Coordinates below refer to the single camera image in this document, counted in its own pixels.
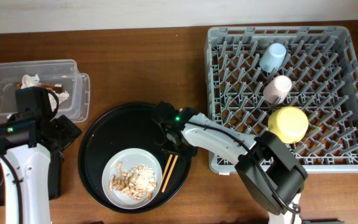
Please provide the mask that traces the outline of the wooden chopstick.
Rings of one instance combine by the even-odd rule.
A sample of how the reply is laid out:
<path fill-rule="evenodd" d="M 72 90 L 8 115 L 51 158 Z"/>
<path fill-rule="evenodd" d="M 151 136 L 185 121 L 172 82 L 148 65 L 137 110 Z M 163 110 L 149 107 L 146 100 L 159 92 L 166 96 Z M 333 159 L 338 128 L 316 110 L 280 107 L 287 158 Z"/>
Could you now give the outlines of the wooden chopstick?
<path fill-rule="evenodd" d="M 170 163 L 171 163 L 172 157 L 173 157 L 173 154 L 170 154 L 169 157 L 168 157 L 167 163 L 166 163 L 165 168 L 164 168 L 164 171 L 163 171 L 162 179 L 164 179 L 165 176 L 166 176 L 166 174 L 167 174 L 167 170 L 168 170 L 169 165 L 170 165 Z"/>
<path fill-rule="evenodd" d="M 166 174 L 166 176 L 165 176 L 165 178 L 163 179 L 163 182 L 162 182 L 162 189 L 161 189 L 162 193 L 164 193 L 165 189 L 167 188 L 168 182 L 169 182 L 170 177 L 171 177 L 171 175 L 173 173 L 173 170 L 175 168 L 175 164 L 177 163 L 177 160 L 178 160 L 178 154 L 173 154 L 171 163 L 170 163 L 169 168 L 167 170 L 167 174 Z"/>

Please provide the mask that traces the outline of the brown foil wrapper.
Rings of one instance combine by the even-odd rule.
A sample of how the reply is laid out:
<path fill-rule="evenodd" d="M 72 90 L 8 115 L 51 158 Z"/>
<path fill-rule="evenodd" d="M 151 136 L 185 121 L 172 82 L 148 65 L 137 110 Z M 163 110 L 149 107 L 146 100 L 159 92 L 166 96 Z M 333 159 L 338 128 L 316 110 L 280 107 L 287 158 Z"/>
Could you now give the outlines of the brown foil wrapper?
<path fill-rule="evenodd" d="M 29 87 L 42 87 L 47 90 L 51 90 L 54 93 L 63 93 L 65 90 L 62 87 L 62 84 L 51 84 L 51 83 L 33 83 L 33 84 L 22 84 L 22 83 L 16 83 L 14 85 L 17 89 L 23 89 L 23 88 L 29 88 Z"/>

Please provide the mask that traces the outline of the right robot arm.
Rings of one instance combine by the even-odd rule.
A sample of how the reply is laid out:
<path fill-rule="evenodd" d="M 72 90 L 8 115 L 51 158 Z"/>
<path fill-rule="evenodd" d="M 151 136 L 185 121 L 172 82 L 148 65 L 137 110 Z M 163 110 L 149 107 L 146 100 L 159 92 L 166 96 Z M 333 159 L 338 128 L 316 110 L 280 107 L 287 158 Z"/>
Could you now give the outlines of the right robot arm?
<path fill-rule="evenodd" d="M 190 150 L 200 147 L 233 164 L 252 198 L 268 211 L 269 223 L 302 222 L 298 202 L 308 174 L 278 136 L 240 133 L 196 109 L 176 110 L 162 101 L 152 119 L 170 153 L 192 157 Z"/>

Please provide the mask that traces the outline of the pink plastic cup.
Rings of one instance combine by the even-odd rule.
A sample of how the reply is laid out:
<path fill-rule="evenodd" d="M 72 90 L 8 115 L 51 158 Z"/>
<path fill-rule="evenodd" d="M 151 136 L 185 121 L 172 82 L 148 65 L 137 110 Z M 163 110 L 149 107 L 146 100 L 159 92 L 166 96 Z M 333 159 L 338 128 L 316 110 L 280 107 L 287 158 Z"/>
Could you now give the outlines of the pink plastic cup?
<path fill-rule="evenodd" d="M 275 77 L 263 91 L 263 96 L 267 102 L 274 104 L 282 103 L 292 88 L 292 81 L 284 75 Z"/>

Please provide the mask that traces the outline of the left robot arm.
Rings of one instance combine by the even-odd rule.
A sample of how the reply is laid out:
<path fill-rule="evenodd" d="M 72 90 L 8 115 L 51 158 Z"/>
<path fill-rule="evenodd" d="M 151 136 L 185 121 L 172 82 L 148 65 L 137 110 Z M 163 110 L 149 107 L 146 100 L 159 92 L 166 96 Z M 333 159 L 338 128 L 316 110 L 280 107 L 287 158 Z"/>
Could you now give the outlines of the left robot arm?
<path fill-rule="evenodd" d="M 0 124 L 0 164 L 5 186 L 6 223 L 50 223 L 48 170 L 52 156 L 81 134 L 50 105 L 52 91 L 17 90 L 18 112 Z"/>

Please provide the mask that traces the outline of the yellow plastic bowl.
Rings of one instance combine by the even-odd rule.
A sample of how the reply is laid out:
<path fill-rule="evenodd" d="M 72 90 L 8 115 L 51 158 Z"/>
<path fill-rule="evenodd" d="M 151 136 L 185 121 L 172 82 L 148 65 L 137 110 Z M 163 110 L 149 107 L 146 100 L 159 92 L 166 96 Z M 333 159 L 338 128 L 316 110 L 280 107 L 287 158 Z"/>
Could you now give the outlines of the yellow plastic bowl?
<path fill-rule="evenodd" d="M 268 128 L 283 143 L 293 144 L 304 138 L 308 129 L 308 118 L 301 109 L 286 106 L 270 115 Z"/>

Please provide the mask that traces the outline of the blue plastic cup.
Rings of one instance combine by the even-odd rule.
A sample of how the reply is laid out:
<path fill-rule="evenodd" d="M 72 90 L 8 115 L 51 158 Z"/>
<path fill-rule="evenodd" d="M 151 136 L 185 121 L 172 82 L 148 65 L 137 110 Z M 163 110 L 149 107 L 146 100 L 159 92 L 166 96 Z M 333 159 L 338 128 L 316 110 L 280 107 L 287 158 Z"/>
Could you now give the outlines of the blue plastic cup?
<path fill-rule="evenodd" d="M 260 68 L 271 73 L 273 70 L 278 70 L 287 54 L 287 50 L 284 45 L 279 43 L 272 44 L 263 54 L 259 60 Z"/>

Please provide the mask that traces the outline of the white napkin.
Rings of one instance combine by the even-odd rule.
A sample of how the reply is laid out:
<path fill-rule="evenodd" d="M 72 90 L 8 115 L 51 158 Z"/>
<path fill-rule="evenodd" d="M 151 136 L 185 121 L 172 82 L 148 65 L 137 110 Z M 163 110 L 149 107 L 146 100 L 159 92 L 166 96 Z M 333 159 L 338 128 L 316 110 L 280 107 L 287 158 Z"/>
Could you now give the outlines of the white napkin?
<path fill-rule="evenodd" d="M 40 82 L 39 76 L 37 74 L 35 74 L 34 76 L 24 75 L 22 77 L 21 83 L 26 85 L 26 84 L 43 83 L 43 82 Z M 70 96 L 69 92 L 67 92 L 67 91 L 64 91 L 63 93 L 54 93 L 54 94 L 58 97 L 59 104 L 62 104 Z"/>

